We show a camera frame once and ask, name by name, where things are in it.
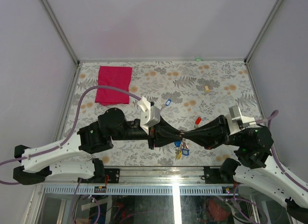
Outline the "grey keyring with yellow handle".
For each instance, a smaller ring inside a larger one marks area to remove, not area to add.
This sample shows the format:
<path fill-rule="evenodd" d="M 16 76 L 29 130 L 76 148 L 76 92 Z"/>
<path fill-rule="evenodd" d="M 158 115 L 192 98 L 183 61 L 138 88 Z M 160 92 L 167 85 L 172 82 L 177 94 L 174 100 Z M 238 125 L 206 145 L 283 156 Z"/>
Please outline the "grey keyring with yellow handle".
<path fill-rule="evenodd" d="M 186 142 L 184 141 L 184 138 L 183 137 L 181 137 L 181 145 L 180 145 L 180 147 L 176 147 L 176 150 L 175 150 L 175 152 L 177 151 L 177 150 L 182 150 L 183 148 L 187 148 L 187 149 L 189 149 L 188 148 L 188 145 L 186 144 Z"/>

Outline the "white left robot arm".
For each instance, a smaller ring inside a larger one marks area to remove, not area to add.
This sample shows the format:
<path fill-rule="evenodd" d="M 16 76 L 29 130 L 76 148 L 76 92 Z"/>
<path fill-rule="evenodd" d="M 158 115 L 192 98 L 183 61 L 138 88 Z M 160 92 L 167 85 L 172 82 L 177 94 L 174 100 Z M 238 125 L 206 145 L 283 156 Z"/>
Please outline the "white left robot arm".
<path fill-rule="evenodd" d="M 92 155 L 113 148 L 113 141 L 146 140 L 150 149 L 181 140 L 181 132 L 163 118 L 142 127 L 141 120 L 126 120 L 122 110 L 110 108 L 98 120 L 72 134 L 65 144 L 54 142 L 29 148 L 18 145 L 14 157 L 21 163 L 14 168 L 13 178 L 22 185 L 39 184 L 45 180 L 77 180 L 82 183 L 108 181 L 103 161 L 93 158 L 77 163 L 68 158 Z"/>

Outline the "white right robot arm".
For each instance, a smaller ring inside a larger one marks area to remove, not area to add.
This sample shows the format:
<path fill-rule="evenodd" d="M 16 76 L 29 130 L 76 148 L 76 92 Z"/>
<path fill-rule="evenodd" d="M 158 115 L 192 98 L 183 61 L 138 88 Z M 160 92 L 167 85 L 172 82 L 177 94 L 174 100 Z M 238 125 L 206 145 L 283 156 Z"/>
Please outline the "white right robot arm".
<path fill-rule="evenodd" d="M 285 207 L 294 219 L 308 222 L 308 184 L 283 166 L 272 150 L 273 139 L 261 120 L 243 115 L 219 116 L 181 137 L 204 148 L 233 145 L 236 159 L 227 158 L 219 168 L 225 183 L 238 182 L 252 187 Z"/>

